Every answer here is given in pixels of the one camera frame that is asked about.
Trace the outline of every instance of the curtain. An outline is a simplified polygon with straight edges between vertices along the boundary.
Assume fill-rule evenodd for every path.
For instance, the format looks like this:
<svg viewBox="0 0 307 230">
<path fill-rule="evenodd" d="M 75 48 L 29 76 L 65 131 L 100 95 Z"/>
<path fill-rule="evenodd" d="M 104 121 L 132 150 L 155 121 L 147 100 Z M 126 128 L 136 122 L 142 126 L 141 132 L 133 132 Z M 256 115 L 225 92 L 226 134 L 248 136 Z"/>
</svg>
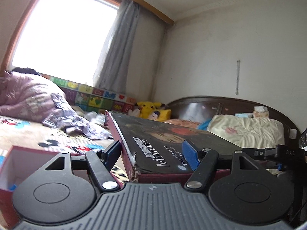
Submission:
<svg viewBox="0 0 307 230">
<path fill-rule="evenodd" d="M 139 11 L 139 5 L 131 0 L 123 0 L 120 4 L 93 76 L 95 87 L 123 94 L 126 92 L 128 65 Z"/>
</svg>

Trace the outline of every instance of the wall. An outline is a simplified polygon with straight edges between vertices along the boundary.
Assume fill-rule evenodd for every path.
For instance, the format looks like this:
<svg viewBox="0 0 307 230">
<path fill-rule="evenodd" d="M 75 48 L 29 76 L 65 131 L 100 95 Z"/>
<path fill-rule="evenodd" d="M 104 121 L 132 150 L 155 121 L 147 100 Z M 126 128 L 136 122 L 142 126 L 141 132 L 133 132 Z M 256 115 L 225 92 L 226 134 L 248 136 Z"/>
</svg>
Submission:
<svg viewBox="0 0 307 230">
<path fill-rule="evenodd" d="M 279 110 L 304 130 L 306 8 L 307 0 L 246 0 L 178 21 L 166 34 L 154 100 L 193 95 L 252 100 Z"/>
<path fill-rule="evenodd" d="M 30 0 L 0 0 L 0 64 L 10 38 Z M 141 8 L 131 53 L 127 94 L 148 100 L 158 64 L 166 23 Z"/>
</svg>

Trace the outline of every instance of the white switch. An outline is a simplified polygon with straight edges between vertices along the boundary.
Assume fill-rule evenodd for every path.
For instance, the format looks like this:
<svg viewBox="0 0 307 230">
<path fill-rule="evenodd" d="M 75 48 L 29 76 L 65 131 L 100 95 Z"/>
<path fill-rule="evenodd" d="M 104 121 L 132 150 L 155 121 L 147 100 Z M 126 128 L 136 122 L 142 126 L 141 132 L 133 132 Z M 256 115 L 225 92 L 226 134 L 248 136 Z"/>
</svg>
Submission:
<svg viewBox="0 0 307 230">
<path fill-rule="evenodd" d="M 289 138 L 290 139 L 296 139 L 297 130 L 296 129 L 290 129 L 289 132 Z"/>
</svg>

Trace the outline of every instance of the dark wooden headboard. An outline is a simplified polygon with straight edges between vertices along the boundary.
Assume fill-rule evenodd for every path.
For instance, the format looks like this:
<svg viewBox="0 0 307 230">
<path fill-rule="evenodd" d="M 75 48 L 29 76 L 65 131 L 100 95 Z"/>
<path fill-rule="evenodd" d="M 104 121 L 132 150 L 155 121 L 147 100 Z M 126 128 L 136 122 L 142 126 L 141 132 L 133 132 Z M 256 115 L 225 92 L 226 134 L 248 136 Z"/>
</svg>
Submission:
<svg viewBox="0 0 307 230">
<path fill-rule="evenodd" d="M 172 118 L 203 123 L 213 118 L 214 115 L 252 113 L 254 111 L 254 106 L 258 105 L 267 107 L 270 118 L 278 120 L 284 125 L 285 144 L 291 148 L 298 148 L 298 140 L 301 132 L 297 126 L 287 116 L 264 104 L 236 98 L 194 96 L 170 102 L 167 108 L 172 110 Z M 289 139 L 290 129 L 297 130 L 296 139 Z"/>
</svg>

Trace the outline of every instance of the ribbed surface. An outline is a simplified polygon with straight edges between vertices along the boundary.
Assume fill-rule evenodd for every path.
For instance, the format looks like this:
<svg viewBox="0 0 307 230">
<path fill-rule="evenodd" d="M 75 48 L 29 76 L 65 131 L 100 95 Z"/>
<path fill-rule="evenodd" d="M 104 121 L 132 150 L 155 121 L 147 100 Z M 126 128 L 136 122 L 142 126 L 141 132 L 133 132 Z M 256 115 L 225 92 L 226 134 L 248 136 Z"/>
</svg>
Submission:
<svg viewBox="0 0 307 230">
<path fill-rule="evenodd" d="M 290 230 L 285 223 L 245 226 L 218 214 L 207 198 L 185 191 L 179 184 L 128 183 L 117 193 L 101 197 L 83 218 L 54 227 L 21 223 L 17 230 Z"/>
</svg>

